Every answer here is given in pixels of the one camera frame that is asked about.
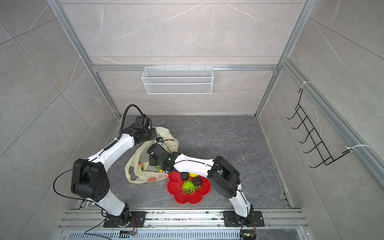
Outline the cream printed plastic bag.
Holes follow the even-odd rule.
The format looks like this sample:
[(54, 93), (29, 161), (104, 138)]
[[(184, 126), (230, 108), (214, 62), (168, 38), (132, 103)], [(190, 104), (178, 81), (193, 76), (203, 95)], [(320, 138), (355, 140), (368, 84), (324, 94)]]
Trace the cream printed plastic bag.
[[(157, 137), (165, 142), (160, 146), (165, 148), (168, 153), (177, 152), (179, 141), (172, 136), (170, 130), (163, 127), (155, 127)], [(125, 173), (128, 181), (132, 184), (143, 184), (165, 180), (169, 174), (162, 171), (159, 166), (150, 166), (150, 156), (147, 150), (156, 143), (156, 140), (144, 142), (132, 155), (125, 166)]]

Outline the red flower-shaped plate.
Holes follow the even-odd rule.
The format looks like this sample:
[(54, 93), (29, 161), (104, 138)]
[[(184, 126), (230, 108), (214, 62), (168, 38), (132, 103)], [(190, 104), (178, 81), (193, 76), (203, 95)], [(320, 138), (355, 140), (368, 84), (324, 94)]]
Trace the red flower-shaped plate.
[(208, 179), (191, 173), (172, 173), (167, 183), (168, 192), (178, 204), (199, 204), (211, 191)]

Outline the dark fake avocado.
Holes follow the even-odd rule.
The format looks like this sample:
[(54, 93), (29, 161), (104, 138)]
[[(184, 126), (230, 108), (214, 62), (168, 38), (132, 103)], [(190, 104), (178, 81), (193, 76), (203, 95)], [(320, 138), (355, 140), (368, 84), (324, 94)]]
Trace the dark fake avocado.
[(180, 173), (180, 178), (181, 178), (181, 180), (182, 181), (188, 181), (189, 180), (189, 177), (190, 177), (190, 175), (189, 175), (189, 173), (188, 172), (182, 172), (182, 173)]

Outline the yellow fake lemon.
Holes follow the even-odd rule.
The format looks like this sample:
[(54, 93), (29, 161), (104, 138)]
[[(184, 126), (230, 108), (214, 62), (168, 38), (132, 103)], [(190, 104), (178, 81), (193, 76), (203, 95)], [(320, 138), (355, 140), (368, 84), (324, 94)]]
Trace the yellow fake lemon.
[(198, 177), (199, 175), (189, 173), (189, 176), (190, 176), (191, 178), (196, 178), (196, 177)]

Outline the green fake custard apple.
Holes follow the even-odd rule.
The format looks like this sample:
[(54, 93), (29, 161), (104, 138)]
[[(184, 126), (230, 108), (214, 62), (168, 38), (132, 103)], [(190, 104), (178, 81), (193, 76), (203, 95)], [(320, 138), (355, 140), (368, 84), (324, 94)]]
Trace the green fake custard apple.
[(196, 187), (192, 181), (185, 181), (182, 185), (182, 192), (185, 195), (191, 195), (196, 191)]

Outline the dark red fake date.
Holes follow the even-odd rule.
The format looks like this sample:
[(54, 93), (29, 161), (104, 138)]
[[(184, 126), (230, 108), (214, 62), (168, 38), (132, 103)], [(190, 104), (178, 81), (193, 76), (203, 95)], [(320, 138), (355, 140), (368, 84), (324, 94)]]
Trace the dark red fake date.
[(203, 185), (203, 179), (200, 176), (194, 177), (192, 182), (196, 188), (201, 188)]

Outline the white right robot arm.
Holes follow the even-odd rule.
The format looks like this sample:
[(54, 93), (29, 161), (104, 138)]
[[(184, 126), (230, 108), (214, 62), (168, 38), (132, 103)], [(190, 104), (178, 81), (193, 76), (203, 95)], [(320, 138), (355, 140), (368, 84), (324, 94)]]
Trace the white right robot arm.
[(254, 208), (244, 194), (240, 173), (223, 157), (209, 160), (192, 158), (178, 152), (169, 153), (159, 144), (152, 145), (147, 154), (151, 166), (160, 166), (168, 174), (188, 172), (207, 178), (221, 196), (230, 200), (238, 224), (254, 223)]

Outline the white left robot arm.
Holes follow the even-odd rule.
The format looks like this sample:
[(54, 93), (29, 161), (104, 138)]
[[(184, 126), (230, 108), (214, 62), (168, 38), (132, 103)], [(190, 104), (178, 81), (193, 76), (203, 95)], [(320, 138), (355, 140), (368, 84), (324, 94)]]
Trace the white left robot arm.
[(107, 219), (119, 227), (130, 224), (128, 204), (121, 201), (111, 190), (107, 175), (109, 168), (127, 150), (142, 142), (155, 140), (156, 129), (146, 115), (121, 129), (118, 136), (106, 147), (88, 159), (78, 159), (73, 164), (71, 192), (95, 203), (106, 212)]

